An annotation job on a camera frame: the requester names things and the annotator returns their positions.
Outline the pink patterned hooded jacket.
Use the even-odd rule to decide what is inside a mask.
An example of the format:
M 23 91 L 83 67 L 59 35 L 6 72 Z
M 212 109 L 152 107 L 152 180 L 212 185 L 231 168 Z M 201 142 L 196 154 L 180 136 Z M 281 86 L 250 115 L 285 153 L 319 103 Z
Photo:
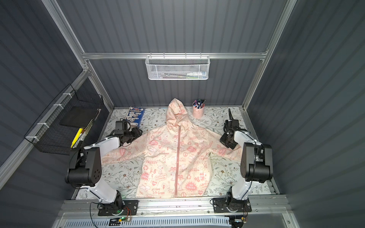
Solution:
M 113 164 L 143 155 L 136 196 L 141 198 L 198 197 L 206 191 L 213 170 L 210 154 L 240 162 L 242 148 L 226 148 L 220 135 L 193 124 L 183 103 L 173 99 L 166 124 L 101 158 Z

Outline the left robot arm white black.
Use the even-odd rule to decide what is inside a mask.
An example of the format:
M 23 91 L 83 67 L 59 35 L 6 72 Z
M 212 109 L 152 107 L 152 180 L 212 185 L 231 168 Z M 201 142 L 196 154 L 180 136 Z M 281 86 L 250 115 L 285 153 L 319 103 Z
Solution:
M 65 182 L 75 189 L 84 189 L 95 195 L 99 210 L 119 215 L 125 209 L 121 193 L 102 178 L 101 158 L 124 144 L 130 145 L 143 131 L 126 119 L 116 121 L 116 128 L 103 140 L 90 146 L 71 150 Z

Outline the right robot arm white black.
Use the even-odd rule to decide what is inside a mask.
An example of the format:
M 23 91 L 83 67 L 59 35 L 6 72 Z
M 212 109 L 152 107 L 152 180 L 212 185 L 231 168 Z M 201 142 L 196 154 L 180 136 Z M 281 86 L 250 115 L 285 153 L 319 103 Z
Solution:
M 249 195 L 273 177 L 272 147 L 256 140 L 248 130 L 240 128 L 239 121 L 234 119 L 230 110 L 228 113 L 229 119 L 224 123 L 224 134 L 220 142 L 230 149 L 241 147 L 241 177 L 230 187 L 225 198 L 217 199 L 213 204 L 219 207 L 220 211 L 250 212 Z

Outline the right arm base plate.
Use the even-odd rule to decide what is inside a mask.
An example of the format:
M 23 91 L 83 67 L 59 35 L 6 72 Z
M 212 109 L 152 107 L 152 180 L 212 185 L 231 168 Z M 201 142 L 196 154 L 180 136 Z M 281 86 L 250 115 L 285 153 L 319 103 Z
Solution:
M 227 198 L 213 198 L 210 200 L 215 213 L 248 213 L 252 212 L 250 201 Z

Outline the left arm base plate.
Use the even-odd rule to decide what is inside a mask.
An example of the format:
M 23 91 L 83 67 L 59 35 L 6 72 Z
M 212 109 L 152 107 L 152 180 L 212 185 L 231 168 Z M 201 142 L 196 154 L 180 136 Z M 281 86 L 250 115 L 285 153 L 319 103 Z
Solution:
M 121 205 L 99 203 L 98 216 L 134 216 L 137 214 L 138 204 L 138 200 L 124 200 Z

